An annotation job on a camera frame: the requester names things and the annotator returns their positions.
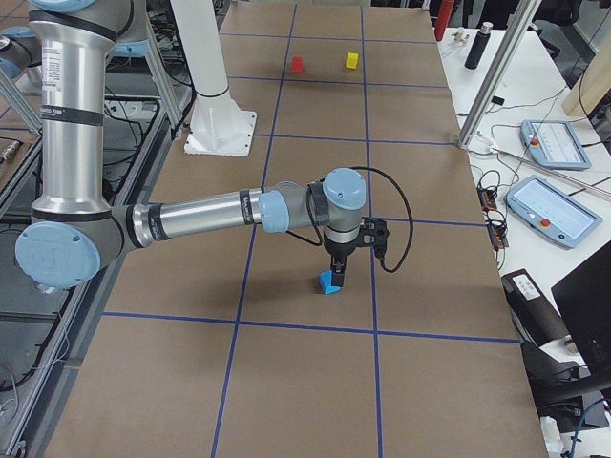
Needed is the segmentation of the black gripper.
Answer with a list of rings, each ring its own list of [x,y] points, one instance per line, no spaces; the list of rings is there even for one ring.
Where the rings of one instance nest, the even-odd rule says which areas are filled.
[[[329,275],[334,286],[344,286],[347,259],[361,245],[362,240],[360,237],[346,243],[341,243],[324,236],[324,247],[331,257]]]

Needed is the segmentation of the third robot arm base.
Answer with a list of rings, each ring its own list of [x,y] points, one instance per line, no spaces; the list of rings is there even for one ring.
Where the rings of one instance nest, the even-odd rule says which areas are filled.
[[[14,26],[1,30],[1,70],[14,80],[23,73],[34,85],[41,85],[42,47],[29,27]]]

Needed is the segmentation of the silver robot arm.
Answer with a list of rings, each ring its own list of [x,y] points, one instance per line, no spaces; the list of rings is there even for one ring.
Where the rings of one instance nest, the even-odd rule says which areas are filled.
[[[15,257],[34,281],[70,288],[120,256],[169,240],[261,225],[268,233],[311,227],[341,286],[348,256],[365,243],[367,186],[350,168],[320,181],[179,203],[112,206],[102,194],[106,60],[148,31],[142,1],[34,1],[30,24],[42,44],[43,191]]]

